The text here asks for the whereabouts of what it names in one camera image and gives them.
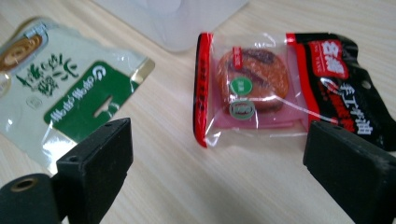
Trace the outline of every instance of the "snack bag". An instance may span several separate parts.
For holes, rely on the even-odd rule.
[[[54,173],[55,162],[108,122],[153,68],[140,53],[32,19],[0,48],[0,133]]]
[[[353,41],[334,34],[201,34],[193,105],[198,143],[214,147],[231,133],[306,134],[316,119],[395,150],[396,122],[357,56]]]

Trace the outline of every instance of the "wooden table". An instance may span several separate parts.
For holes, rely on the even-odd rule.
[[[391,0],[250,0],[216,32],[345,35],[359,45],[360,64],[396,118],[395,12]],[[91,1],[3,0],[0,43],[33,16],[50,17],[104,46],[136,49],[156,63],[114,118],[132,120],[134,163],[103,223],[352,223],[303,166],[305,136],[249,148],[196,143],[195,48],[163,50]],[[3,136],[0,145],[0,186],[48,172]]]

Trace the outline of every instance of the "white container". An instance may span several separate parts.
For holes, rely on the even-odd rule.
[[[248,0],[93,0],[169,51],[195,46]]]

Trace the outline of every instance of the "green sticker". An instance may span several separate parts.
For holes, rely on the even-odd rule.
[[[247,77],[236,77],[231,81],[230,88],[237,95],[248,95],[253,89],[253,84]]]
[[[249,100],[234,101],[229,107],[230,114],[235,119],[250,119],[256,111],[254,104]]]
[[[80,142],[109,121],[138,84],[104,62],[94,63],[44,116],[55,129]],[[97,112],[105,102],[108,108]]]

